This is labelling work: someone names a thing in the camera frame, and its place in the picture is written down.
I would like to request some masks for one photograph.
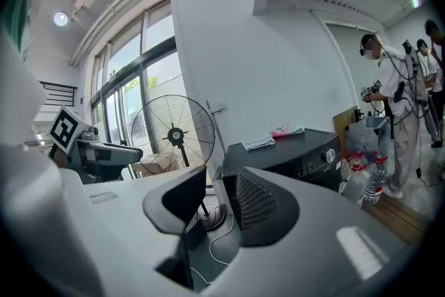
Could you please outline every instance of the ceiling light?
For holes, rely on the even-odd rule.
[[[419,6],[420,6],[420,0],[411,0],[412,1],[412,5],[415,7],[415,8],[418,8]]]
[[[54,23],[57,26],[65,26],[68,24],[68,16],[65,13],[57,13],[54,15]]]

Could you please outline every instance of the fan stand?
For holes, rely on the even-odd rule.
[[[177,146],[181,150],[182,159],[184,160],[186,167],[190,167],[187,153],[184,149],[184,132],[177,127],[173,127],[172,125],[172,129],[170,129],[168,132],[168,140],[173,146]],[[201,202],[201,207],[197,211],[205,230],[216,229],[225,219],[225,211],[221,206],[212,205],[209,207],[213,208],[213,211],[211,211],[211,209],[208,211],[204,205],[204,202]]]

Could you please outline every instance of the wooden floor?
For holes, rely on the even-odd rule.
[[[409,245],[419,243],[428,229],[422,215],[384,194],[374,205],[364,202],[363,209]]]

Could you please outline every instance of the wooden board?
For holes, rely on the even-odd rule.
[[[363,209],[408,245],[418,244],[429,226],[421,214],[385,194],[376,204],[365,202]]]
[[[357,110],[357,106],[354,106],[351,109],[334,116],[333,118],[334,130],[339,136],[340,149],[342,153],[348,148],[346,144],[346,127],[355,122],[354,110]]]

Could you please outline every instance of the electric fan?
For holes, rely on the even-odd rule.
[[[215,128],[209,114],[194,100],[182,95],[164,95],[148,102],[134,118],[131,146],[144,155],[136,171],[143,177],[185,167],[203,166],[215,146]],[[206,230],[224,221],[221,207],[198,211]]]

